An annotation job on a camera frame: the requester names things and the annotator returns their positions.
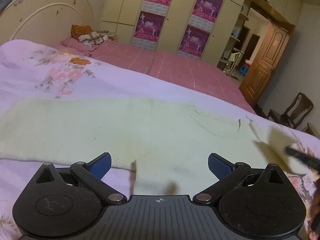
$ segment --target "pink pillow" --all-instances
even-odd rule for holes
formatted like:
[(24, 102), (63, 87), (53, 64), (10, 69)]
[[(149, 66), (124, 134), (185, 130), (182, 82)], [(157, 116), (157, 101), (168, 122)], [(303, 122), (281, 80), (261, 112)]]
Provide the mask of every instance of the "pink pillow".
[(74, 48), (67, 48), (61, 44), (59, 45), (55, 45), (53, 46), (54, 49), (58, 50), (58, 51), (62, 51), (62, 52), (66, 52), (66, 53), (70, 53), (70, 54), (74, 54), (74, 55), (80, 55), (80, 56), (84, 56), (82, 55), (81, 52), (77, 51), (76, 49)]
[(82, 44), (81, 42), (77, 41), (74, 38), (66, 38), (64, 41), (61, 42), (63, 46), (67, 47), (67, 48), (73, 48), (76, 49), (77, 51), (79, 51), (82, 56), (91, 56), (92, 52), (94, 52), (95, 49), (99, 48), (100, 44), (98, 45), (94, 45), (92, 47), (86, 46), (84, 44)]

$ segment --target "chair seat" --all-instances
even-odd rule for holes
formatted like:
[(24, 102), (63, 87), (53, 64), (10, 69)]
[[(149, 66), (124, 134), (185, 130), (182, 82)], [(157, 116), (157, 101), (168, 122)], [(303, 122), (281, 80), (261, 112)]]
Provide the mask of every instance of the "chair seat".
[(276, 123), (282, 124), (282, 125), (290, 127), (290, 128), (292, 127), (288, 121), (288, 118), (279, 114), (278, 112), (276, 112), (273, 109), (270, 109), (268, 117), (271, 117), (272, 120), (275, 121)]

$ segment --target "gray ribbed plate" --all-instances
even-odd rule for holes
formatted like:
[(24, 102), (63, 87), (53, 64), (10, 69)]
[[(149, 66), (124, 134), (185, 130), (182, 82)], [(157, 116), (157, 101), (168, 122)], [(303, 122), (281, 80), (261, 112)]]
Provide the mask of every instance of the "gray ribbed plate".
[[(226, 228), (213, 209), (182, 196), (132, 196), (110, 206), (90, 229), (70, 240), (245, 240)], [(288, 240), (298, 240), (290, 236)]]

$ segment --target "lavender sheet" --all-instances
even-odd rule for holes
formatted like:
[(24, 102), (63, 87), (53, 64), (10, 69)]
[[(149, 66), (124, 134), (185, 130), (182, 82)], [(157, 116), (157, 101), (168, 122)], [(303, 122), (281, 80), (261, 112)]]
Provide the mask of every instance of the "lavender sheet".
[[(135, 96), (193, 102), (204, 111), (213, 111), (228, 118), (247, 118), (267, 129), (276, 126), (295, 138), (302, 150), (320, 157), (320, 141), (311, 135), (275, 124), (213, 96), (30, 41), (14, 40), (0, 47), (0, 73), (0, 115), (20, 98), (64, 100)], [(20, 236), (12, 219), (12, 205), (39, 165), (0, 160), (0, 239), (17, 239)], [(128, 196), (134, 174), (123, 170), (110, 172), (103, 180)], [(316, 178), (310, 171), (306, 176), (291, 179), (306, 207), (310, 206)], [(310, 231), (308, 236), (316, 239)]]

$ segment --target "triangular cutout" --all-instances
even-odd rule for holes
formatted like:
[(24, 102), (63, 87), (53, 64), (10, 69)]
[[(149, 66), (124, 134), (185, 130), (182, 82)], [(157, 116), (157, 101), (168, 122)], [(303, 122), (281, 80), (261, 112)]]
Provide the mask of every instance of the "triangular cutout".
[(271, 170), (271, 172), (269, 173), (269, 177), (267, 179), (267, 182), (276, 183), (276, 184), (284, 184), (279, 173), (276, 170)]
[(51, 181), (54, 181), (54, 177), (52, 176), (50, 169), (47, 168), (42, 171), (36, 183), (45, 183)]

